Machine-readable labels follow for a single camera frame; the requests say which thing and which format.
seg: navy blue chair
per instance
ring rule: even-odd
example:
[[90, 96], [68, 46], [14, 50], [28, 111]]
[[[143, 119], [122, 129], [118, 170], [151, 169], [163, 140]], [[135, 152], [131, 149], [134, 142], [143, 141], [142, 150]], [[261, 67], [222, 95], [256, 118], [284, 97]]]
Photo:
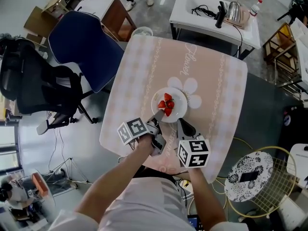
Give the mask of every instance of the navy blue chair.
[[70, 11], [49, 35], [49, 45], [59, 64], [74, 62], [94, 92], [116, 75], [124, 51], [104, 33], [100, 19], [90, 13]]

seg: black office chair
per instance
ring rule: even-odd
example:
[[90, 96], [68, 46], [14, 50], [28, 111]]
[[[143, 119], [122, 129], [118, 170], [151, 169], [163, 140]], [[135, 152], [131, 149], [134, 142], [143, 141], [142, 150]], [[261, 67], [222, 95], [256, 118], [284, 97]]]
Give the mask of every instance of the black office chair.
[[73, 115], [77, 109], [90, 123], [98, 122], [97, 118], [90, 118], [81, 104], [82, 99], [92, 94], [92, 91], [82, 92], [81, 76], [66, 66], [50, 66], [30, 45], [8, 46], [0, 71], [0, 91], [4, 97], [17, 101], [22, 114], [57, 113], [51, 123], [46, 120], [37, 128], [40, 135], [48, 129], [75, 123]]

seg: black and white pattern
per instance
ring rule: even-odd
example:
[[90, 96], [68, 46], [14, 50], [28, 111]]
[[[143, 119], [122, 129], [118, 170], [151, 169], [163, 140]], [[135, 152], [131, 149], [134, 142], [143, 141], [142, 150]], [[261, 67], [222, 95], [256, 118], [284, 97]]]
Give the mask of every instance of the black and white pattern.
[[187, 151], [185, 151], [184, 147], [181, 144], [180, 144], [179, 150], [180, 150], [179, 151], [179, 157], [181, 158], [183, 164], [186, 164], [188, 153], [187, 153]]
[[118, 129], [118, 133], [120, 135], [120, 138], [122, 140], [123, 143], [126, 143], [127, 141], [129, 141], [131, 139], [130, 134], [128, 133], [128, 131], [126, 130], [125, 124], [123, 124], [119, 129]]
[[[225, 193], [235, 202], [243, 202], [255, 197], [271, 177], [273, 160], [266, 152], [253, 152], [242, 157], [232, 167], [225, 181]], [[243, 173], [258, 171], [256, 180], [239, 182]]]
[[127, 122], [127, 126], [133, 137], [141, 135], [147, 130], [141, 118], [136, 118]]
[[205, 141], [189, 141], [192, 152], [208, 152]]
[[205, 165], [207, 157], [208, 157], [208, 154], [192, 155], [188, 166], [189, 167], [195, 167], [195, 166], [202, 167]]

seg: plastic bottle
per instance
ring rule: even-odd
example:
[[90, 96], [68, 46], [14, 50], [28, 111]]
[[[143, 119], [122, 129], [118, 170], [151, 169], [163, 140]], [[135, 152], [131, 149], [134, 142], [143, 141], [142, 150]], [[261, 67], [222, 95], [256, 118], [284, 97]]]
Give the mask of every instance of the plastic bottle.
[[258, 0], [257, 4], [252, 5], [251, 9], [250, 9], [250, 14], [252, 16], [256, 16], [260, 10], [260, 4], [262, 3], [262, 0]]

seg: floor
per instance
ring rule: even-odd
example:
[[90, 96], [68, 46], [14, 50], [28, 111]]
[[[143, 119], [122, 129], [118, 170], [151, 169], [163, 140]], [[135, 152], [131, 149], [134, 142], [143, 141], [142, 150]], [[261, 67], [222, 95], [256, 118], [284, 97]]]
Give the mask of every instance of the floor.
[[[148, 26], [152, 29], [154, 36], [171, 39], [171, 30], [169, 25], [169, 17], [171, 15], [175, 0], [165, 0], [161, 5], [161, 0], [154, 0], [153, 7], [147, 7], [146, 0], [135, 0], [135, 7], [129, 12], [131, 18], [135, 22], [136, 26]], [[242, 5], [250, 8], [257, 0], [228, 0], [238, 1]], [[286, 13], [285, 8], [277, 0], [263, 0], [260, 6], [260, 12], [258, 14], [258, 27], [260, 34], [260, 42], [263, 45], [266, 40], [279, 28], [284, 21], [289, 21], [288, 17], [285, 17], [281, 21], [277, 22], [277, 18]], [[267, 81], [273, 81], [273, 71], [270, 67], [267, 68], [263, 60], [262, 48], [254, 50], [245, 60], [248, 66], [248, 71], [258, 77], [261, 77]]]
[[[243, 5], [250, 7], [256, 0], [238, 0]], [[261, 12], [258, 15], [258, 26], [261, 44], [268, 39], [281, 25], [276, 18], [285, 13], [286, 8], [276, 0], [263, 0]], [[168, 23], [169, 16], [172, 11], [175, 0], [166, 0], [163, 5], [160, 5], [160, 0], [155, 0], [155, 5], [151, 8], [146, 6], [145, 0], [136, 0], [136, 7], [129, 12], [137, 26], [148, 26], [154, 36], [172, 38]], [[53, 58], [49, 59], [51, 65], [58, 65]], [[247, 62], [250, 73], [259, 76], [266, 80], [272, 80], [272, 72], [267, 69], [262, 56], [262, 50], [255, 50], [249, 55], [245, 61]], [[76, 64], [67, 64], [76, 73], [79, 72]], [[82, 86], [84, 92], [90, 90], [89, 84], [83, 78]], [[61, 136], [63, 138], [63, 156], [62, 156], [62, 141], [60, 135], [57, 136], [56, 151], [51, 159], [51, 154], [55, 149], [57, 131], [49, 130], [44, 135], [37, 135], [36, 127], [46, 119], [46, 112], [35, 113], [31, 116], [24, 116], [20, 121], [19, 140], [21, 147], [21, 157], [23, 167], [26, 173], [32, 169], [37, 169], [39, 172], [47, 172], [50, 162], [50, 169], [53, 169], [58, 164], [63, 162], [63, 157], [67, 159], [72, 157], [82, 173], [90, 182], [94, 182], [101, 174], [107, 172], [117, 164], [118, 156], [104, 149], [99, 144], [99, 134], [102, 126], [104, 110], [108, 102], [108, 94], [100, 92], [83, 100], [83, 105], [92, 117], [99, 117], [100, 122], [90, 124], [87, 119], [76, 113], [75, 118], [79, 121], [76, 124], [71, 124], [61, 128]], [[71, 178], [74, 180], [82, 180], [80, 174], [73, 167], [71, 168]], [[88, 185], [80, 184], [78, 190], [74, 190], [55, 198], [55, 209], [50, 213], [50, 220], [53, 220], [60, 209], [72, 210], [78, 204]], [[218, 192], [222, 192], [223, 188], [214, 183], [214, 187]], [[224, 204], [225, 198], [223, 195], [217, 197]], [[192, 214], [195, 213], [195, 208], [192, 206]], [[236, 221], [237, 214], [230, 213], [230, 220]]]

